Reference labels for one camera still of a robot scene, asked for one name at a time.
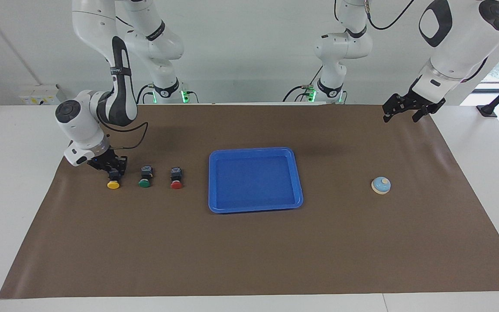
white table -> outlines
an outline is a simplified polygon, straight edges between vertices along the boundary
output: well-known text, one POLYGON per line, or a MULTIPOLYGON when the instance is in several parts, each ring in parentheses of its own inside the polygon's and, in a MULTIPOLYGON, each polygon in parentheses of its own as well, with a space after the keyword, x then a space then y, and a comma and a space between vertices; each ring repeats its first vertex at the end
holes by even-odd
MULTIPOLYGON (((0 288, 69 142, 54 109, 0 107, 0 288)), ((474 109, 444 107, 433 118, 499 232, 499 121, 463 119, 474 109)), ((488 312, 499 311, 499 292, 0 300, 0 311, 45 310, 488 312)))

black cable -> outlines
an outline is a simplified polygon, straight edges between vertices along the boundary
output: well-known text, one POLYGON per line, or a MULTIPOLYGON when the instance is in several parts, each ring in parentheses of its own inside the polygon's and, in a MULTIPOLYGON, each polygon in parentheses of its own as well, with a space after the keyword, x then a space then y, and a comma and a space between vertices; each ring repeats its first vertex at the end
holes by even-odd
POLYGON ((376 30, 386 30, 392 26, 394 26, 394 24, 396 24, 396 22, 398 22, 398 20, 400 20, 400 18, 402 17, 402 15, 404 15, 404 13, 408 10, 408 8, 413 4, 415 0, 411 0, 408 5, 404 8, 404 10, 400 13, 400 15, 398 15, 398 17, 396 17, 396 19, 390 23, 390 25, 386 26, 386 27, 378 27, 376 26, 374 23, 373 23, 373 20, 371 19, 371 14, 370 13, 367 13, 367 18, 369 19, 369 23, 371 23, 371 26, 373 26, 373 28, 375 28, 376 30))
POLYGON ((338 20, 338 22, 340 22, 340 20, 338 19, 338 14, 336 14, 336 6, 338 4, 338 1, 337 0, 334 0, 334 18, 336 20, 338 20))
POLYGON ((111 148, 112 150, 133 150, 135 148, 137 148, 138 146, 140 146, 140 144, 142 144, 142 142, 144 142, 144 139, 145 139, 145 135, 147 133, 147 128, 149 128, 149 123, 148 122, 144 122, 143 124, 141 124, 139 127, 142 127, 142 126, 145 126, 145 130, 144 130, 144 134, 142 134, 142 138, 140 139, 140 142, 138 142, 138 144, 136 144, 135 146, 130 146, 130 147, 124 147, 124 146, 119 146, 119 147, 114 147, 114 148, 111 148))
POLYGON ((480 71, 483 69, 483 67, 485 67, 486 61, 487 61, 488 59, 489 59, 489 58, 488 58, 488 57, 486 57, 486 59, 483 61, 483 63, 479 66, 479 69, 477 69, 477 71, 476 71, 476 72, 475 72, 475 73, 474 73, 471 77, 469 77, 469 78, 467 78, 467 79, 463 79, 463 80, 461 81, 461 83, 466 83, 467 81, 470 81, 470 80, 471 80, 471 79, 473 79, 475 76, 477 76, 477 75, 480 73, 480 71))
POLYGON ((292 90, 290 90, 290 91, 286 94, 285 98, 284 98, 282 101, 286 101, 286 99, 290 96, 290 94, 292 94, 292 93, 293 93, 293 91, 296 91, 297 89, 304 89, 304 87, 302 87, 301 85, 299 85, 299 86, 297 86, 297 87, 293 88, 292 90))
POLYGON ((295 100, 294 101, 298 101, 298 98, 301 97, 301 99, 299 101, 303 101, 303 99, 306 97, 306 96, 309 96, 309 93, 302 93, 300 95, 298 95, 297 97, 295 97, 295 100))
POLYGON ((186 94, 193 94, 193 95, 196 95, 196 100, 198 101, 198 103, 200 102, 200 97, 198 97, 198 94, 195 93, 194 91, 188 91, 186 92, 186 94))
POLYGON ((342 95, 346 94, 346 97, 344 97, 344 103, 342 105, 346 105, 346 101, 348 100, 348 91, 342 91, 342 95))
POLYGON ((319 73, 321 72, 321 69, 323 69, 323 66, 324 65, 321 65, 321 68, 319 68, 319 70, 315 74, 315 77, 313 77, 313 79, 311 79, 311 82, 309 83, 310 85, 313 85, 313 81, 315 81, 315 78, 317 78, 317 76, 319 76, 319 73))
POLYGON ((111 131, 115 131, 115 132, 119 132, 119 133, 128 133, 128 132, 133 132, 135 130, 138 130, 140 129, 141 127, 145 126, 145 130, 144 130, 144 134, 142 135, 142 138, 140 140, 140 142, 138 142, 138 144, 136 144, 135 146, 131 146, 131 147, 124 147, 124 146, 119 146, 119 147, 115 147, 115 148, 111 148, 112 150, 133 150, 135 148, 137 148, 138 146, 140 146, 140 144, 142 144, 142 142, 144 142, 144 138, 146 136, 146 133, 147 133, 147 128, 149 128, 149 123, 148 122, 144 122, 142 123, 140 126, 137 126, 135 128, 132 128, 132 129, 128 129, 128 130, 120 130, 120 129, 115 129, 111 126, 109 126, 107 123, 105 123, 102 119, 101 119, 101 116, 99 115, 99 110, 96 109, 95 111, 95 115, 97 116, 97 119, 99 120, 99 122, 107 129, 111 130, 111 131))
POLYGON ((144 93, 144 90, 147 88, 149 88, 148 84, 146 84, 144 87, 141 87, 140 91, 138 92, 138 96, 136 97, 136 104, 140 103, 140 98, 142 97, 142 93, 144 93))
MULTIPOLYGON (((135 94, 134 94, 134 84, 132 83, 132 76, 128 76, 130 79, 130 91, 132 91, 132 99, 135 99, 135 94)), ((136 99, 136 105, 140 103, 140 99, 136 99)))
POLYGON ((121 21, 126 26, 130 26, 130 27, 134 28, 134 26, 130 25, 129 23, 126 23, 122 18, 119 18, 118 16, 115 16, 115 17, 117 18, 117 20, 121 21))
POLYGON ((153 92, 144 93, 144 97, 142 97, 142 103, 144 103, 144 104, 145 104, 145 96, 146 95, 153 95, 153 92))

electrical outlet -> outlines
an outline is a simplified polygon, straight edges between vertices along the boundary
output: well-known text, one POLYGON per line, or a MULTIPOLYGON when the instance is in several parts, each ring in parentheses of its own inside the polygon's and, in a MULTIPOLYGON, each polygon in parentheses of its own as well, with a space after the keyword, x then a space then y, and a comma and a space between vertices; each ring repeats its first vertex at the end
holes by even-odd
POLYGON ((19 97, 25 105, 59 105, 67 100, 55 84, 24 86, 22 90, 19 97))

green button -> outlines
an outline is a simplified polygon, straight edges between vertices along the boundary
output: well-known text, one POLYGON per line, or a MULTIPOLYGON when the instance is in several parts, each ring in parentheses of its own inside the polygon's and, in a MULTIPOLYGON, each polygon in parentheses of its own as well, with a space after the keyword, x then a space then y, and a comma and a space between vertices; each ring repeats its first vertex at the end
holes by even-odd
POLYGON ((140 182, 138 182, 138 185, 143 188, 148 188, 151 186, 151 183, 149 183, 149 180, 147 179, 141 179, 140 182))

yellow button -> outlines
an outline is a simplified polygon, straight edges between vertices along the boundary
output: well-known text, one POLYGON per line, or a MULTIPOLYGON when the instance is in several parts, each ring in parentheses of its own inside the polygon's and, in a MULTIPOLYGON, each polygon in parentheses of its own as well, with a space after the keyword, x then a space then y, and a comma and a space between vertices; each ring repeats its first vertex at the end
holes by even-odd
POLYGON ((109 183, 107 183, 107 187, 110 189, 117 189, 120 187, 120 184, 117 181, 109 181, 109 183))

